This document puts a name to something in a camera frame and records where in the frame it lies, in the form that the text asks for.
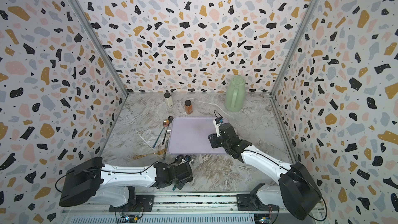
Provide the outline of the gold ornate fork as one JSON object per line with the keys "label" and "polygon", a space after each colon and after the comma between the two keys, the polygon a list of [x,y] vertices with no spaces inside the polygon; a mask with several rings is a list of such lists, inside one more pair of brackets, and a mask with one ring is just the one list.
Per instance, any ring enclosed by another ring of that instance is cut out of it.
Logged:
{"label": "gold ornate fork", "polygon": [[153,152],[153,153],[149,153],[149,154],[145,154],[145,155],[135,155],[132,159],[133,160],[137,160],[137,159],[140,159],[140,158],[143,158],[143,157],[147,157],[147,156],[151,156],[151,155],[163,155],[163,154],[165,154],[167,152],[167,149],[165,148],[165,149],[162,149],[162,150],[159,150],[159,151],[156,151],[156,152]]}

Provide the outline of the black spoon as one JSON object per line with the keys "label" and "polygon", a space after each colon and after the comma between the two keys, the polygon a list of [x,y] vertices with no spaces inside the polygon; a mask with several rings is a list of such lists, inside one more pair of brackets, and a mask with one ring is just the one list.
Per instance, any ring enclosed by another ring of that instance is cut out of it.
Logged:
{"label": "black spoon", "polygon": [[178,156],[175,158],[174,163],[175,163],[175,164],[180,164],[180,163],[182,162],[183,159],[184,159],[184,155],[178,155]]}

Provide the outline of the lavender plastic tray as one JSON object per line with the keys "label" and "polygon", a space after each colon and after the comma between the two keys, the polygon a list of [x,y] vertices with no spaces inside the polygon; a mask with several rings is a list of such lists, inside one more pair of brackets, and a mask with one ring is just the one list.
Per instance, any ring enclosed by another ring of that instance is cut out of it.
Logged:
{"label": "lavender plastic tray", "polygon": [[215,134],[216,117],[177,117],[172,122],[167,151],[171,155],[224,155],[222,147],[212,148],[208,136]]}

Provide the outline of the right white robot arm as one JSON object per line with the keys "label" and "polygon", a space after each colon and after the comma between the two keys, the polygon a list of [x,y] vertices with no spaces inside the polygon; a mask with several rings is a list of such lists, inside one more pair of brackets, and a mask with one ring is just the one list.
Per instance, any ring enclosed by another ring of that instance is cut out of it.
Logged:
{"label": "right white robot arm", "polygon": [[302,163],[290,164],[266,154],[251,142],[240,139],[231,124],[221,118],[214,120],[213,124],[216,132],[208,136],[212,148],[223,148],[233,159],[258,169],[278,184],[279,189],[274,191],[264,184],[252,190],[254,199],[261,204],[283,206],[295,218],[304,220],[318,202],[324,201]]}

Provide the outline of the green handle fork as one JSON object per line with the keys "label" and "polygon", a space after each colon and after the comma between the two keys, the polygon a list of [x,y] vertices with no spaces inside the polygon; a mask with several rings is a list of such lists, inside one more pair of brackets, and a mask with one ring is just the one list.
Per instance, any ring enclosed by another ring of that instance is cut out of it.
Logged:
{"label": "green handle fork", "polygon": [[193,181],[193,173],[190,166],[191,161],[192,157],[190,155],[184,155],[184,159],[180,164],[173,163],[176,172],[176,182],[174,183],[173,190],[182,190],[185,184]]}

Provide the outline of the iridescent rainbow spoon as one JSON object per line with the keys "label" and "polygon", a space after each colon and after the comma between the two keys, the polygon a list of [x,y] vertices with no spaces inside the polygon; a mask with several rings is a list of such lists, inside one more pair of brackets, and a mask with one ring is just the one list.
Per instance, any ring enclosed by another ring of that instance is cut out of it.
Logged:
{"label": "iridescent rainbow spoon", "polygon": [[157,145],[157,143],[158,143],[158,141],[159,141],[159,139],[160,139],[161,134],[162,134],[163,131],[169,126],[169,124],[170,124],[170,121],[169,121],[168,119],[166,119],[166,120],[163,121],[163,128],[162,128],[161,132],[159,133],[159,135],[158,135],[158,137],[157,137],[155,143],[153,144],[152,148],[155,148],[155,147],[156,147],[156,145]]}

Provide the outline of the grey marbled handle fork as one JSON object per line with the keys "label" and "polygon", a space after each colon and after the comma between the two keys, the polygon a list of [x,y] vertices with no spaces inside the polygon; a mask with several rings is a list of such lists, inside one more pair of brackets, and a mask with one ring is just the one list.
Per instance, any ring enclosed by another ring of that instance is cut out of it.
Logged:
{"label": "grey marbled handle fork", "polygon": [[[169,138],[170,138],[170,132],[171,132],[171,128],[169,129],[168,134],[167,134],[167,136],[166,136],[166,140],[165,140],[165,143],[164,143],[164,149],[165,149],[165,148],[166,148],[166,149],[168,148],[168,145],[169,145]],[[165,154],[162,155],[163,161],[165,161],[166,156],[167,156],[167,152],[166,152]]]}

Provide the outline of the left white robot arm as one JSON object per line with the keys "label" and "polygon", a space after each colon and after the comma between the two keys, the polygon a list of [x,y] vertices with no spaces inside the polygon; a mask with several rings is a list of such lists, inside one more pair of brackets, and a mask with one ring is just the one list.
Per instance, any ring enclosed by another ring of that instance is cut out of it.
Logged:
{"label": "left white robot arm", "polygon": [[171,164],[154,162],[146,167],[120,167],[92,158],[68,170],[59,205],[73,207],[87,202],[105,203],[113,207],[135,204],[135,188],[162,189],[173,186],[181,190],[193,180],[189,155],[179,155]]}

